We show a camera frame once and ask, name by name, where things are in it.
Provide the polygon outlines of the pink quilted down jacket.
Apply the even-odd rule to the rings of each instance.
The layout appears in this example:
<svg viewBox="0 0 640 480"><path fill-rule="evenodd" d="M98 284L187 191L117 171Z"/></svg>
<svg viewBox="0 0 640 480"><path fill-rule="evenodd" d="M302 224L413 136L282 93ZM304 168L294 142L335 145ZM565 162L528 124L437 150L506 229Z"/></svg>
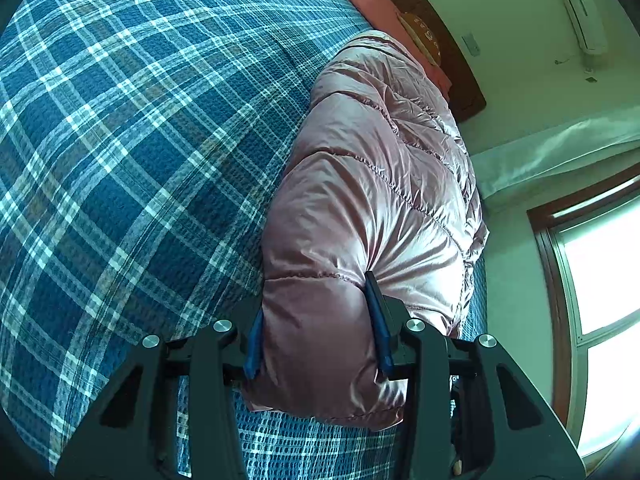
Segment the pink quilted down jacket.
<svg viewBox="0 0 640 480"><path fill-rule="evenodd" d="M254 411L381 430L401 421L402 380L376 362L364 283L457 335L488 229L447 101L385 32L322 70L262 236L264 360Z"/></svg>

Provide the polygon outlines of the pale green curtain valance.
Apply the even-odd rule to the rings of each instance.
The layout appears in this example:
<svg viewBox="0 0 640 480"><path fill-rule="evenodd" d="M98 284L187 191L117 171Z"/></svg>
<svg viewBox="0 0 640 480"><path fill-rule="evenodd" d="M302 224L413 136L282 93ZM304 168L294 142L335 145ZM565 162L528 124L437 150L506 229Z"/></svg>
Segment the pale green curtain valance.
<svg viewBox="0 0 640 480"><path fill-rule="evenodd" d="M480 195L576 169L639 147L636 108L539 131L472 156Z"/></svg>

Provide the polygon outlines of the wood framed window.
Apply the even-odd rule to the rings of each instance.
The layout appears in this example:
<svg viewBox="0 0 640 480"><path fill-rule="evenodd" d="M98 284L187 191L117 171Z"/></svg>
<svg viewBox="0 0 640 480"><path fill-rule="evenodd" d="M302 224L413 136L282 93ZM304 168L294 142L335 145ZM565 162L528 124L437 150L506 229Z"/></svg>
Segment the wood framed window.
<svg viewBox="0 0 640 480"><path fill-rule="evenodd" d="M639 361L639 167L528 211L546 281L552 406L588 469L631 426L615 383Z"/></svg>

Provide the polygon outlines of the blue plaid bedspread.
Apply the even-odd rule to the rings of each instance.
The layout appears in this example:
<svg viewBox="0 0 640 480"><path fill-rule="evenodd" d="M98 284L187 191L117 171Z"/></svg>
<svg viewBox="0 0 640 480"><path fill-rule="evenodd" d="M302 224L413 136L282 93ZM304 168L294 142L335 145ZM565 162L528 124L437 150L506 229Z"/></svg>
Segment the blue plaid bedspread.
<svg viewBox="0 0 640 480"><path fill-rule="evenodd" d="M146 335L256 292L348 0L23 0L1 37L1 405L52 471Z"/></svg>

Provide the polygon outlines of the round brown cushion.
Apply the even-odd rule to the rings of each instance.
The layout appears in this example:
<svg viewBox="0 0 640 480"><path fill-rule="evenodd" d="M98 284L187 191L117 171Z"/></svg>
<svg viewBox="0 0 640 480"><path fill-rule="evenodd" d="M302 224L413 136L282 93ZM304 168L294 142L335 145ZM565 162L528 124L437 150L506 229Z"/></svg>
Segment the round brown cushion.
<svg viewBox="0 0 640 480"><path fill-rule="evenodd" d="M404 12L398 15L400 24L404 26L407 34L420 52L434 66L442 65L442 52L434 32L416 14Z"/></svg>

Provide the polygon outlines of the salmon pink pillow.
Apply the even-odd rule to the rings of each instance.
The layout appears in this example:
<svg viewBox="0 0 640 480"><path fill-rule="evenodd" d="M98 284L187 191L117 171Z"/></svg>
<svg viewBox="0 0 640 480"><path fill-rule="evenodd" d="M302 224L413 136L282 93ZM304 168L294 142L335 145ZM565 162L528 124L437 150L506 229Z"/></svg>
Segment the salmon pink pillow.
<svg viewBox="0 0 640 480"><path fill-rule="evenodd" d="M411 55L423 66L424 72L431 82L439 88L440 93L449 100L449 90L452 82L445 74L442 66L434 66L420 52L404 26L400 24L398 15L404 12L398 9L392 0L349 0L371 26L385 32L399 41Z"/></svg>

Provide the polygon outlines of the dark wooden headboard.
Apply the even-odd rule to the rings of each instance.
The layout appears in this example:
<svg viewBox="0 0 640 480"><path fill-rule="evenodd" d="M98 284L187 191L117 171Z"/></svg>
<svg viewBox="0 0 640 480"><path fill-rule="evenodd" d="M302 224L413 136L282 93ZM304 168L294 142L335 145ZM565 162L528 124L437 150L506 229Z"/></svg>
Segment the dark wooden headboard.
<svg viewBox="0 0 640 480"><path fill-rule="evenodd" d="M486 108L471 67L428 0L349 0L370 25L403 44L449 103L457 122Z"/></svg>

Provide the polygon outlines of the wall switch plate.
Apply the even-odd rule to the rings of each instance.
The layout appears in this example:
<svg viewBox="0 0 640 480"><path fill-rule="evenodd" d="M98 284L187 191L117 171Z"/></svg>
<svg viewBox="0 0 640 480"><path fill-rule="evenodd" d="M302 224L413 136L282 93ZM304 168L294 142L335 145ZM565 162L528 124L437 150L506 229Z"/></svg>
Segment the wall switch plate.
<svg viewBox="0 0 640 480"><path fill-rule="evenodd" d="M474 56L474 58L480 56L480 45L476 41L475 36L472 34L472 32L463 35L462 40L470 55Z"/></svg>

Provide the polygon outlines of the white wall air conditioner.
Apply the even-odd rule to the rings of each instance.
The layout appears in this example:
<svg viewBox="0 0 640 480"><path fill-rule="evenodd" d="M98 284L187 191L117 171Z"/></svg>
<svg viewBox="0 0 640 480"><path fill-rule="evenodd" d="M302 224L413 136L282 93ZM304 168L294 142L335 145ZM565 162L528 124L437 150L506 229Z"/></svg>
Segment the white wall air conditioner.
<svg viewBox="0 0 640 480"><path fill-rule="evenodd" d="M562 1L582 53L589 56L607 54L608 38L594 0Z"/></svg>

